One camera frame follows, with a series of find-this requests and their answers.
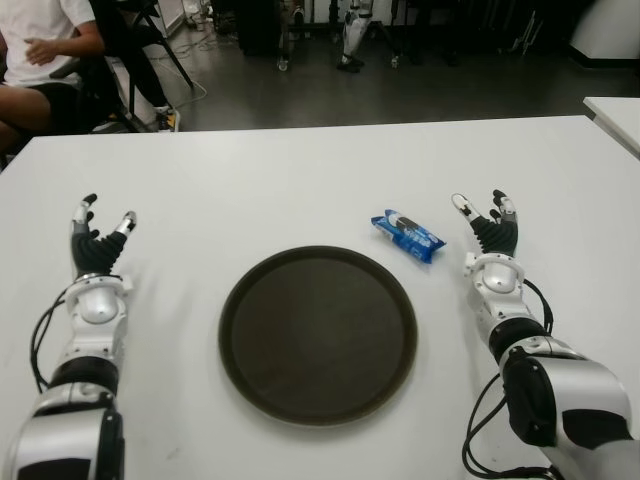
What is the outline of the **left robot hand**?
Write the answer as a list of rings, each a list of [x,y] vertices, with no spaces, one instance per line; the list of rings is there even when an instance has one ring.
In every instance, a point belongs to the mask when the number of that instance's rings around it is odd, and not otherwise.
[[[71,220],[70,249],[73,277],[86,275],[110,275],[124,246],[137,226],[137,214],[128,211],[115,229],[106,236],[90,228],[94,214],[92,205],[97,201],[95,193],[84,197]]]

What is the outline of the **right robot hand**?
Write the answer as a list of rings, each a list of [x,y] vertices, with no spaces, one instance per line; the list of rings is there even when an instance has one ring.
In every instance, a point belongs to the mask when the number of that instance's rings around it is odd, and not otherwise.
[[[490,210],[489,218],[482,215],[462,194],[453,194],[451,200],[469,223],[483,253],[499,253],[509,257],[515,255],[518,244],[517,212],[514,203],[504,192],[493,191],[495,208]]]

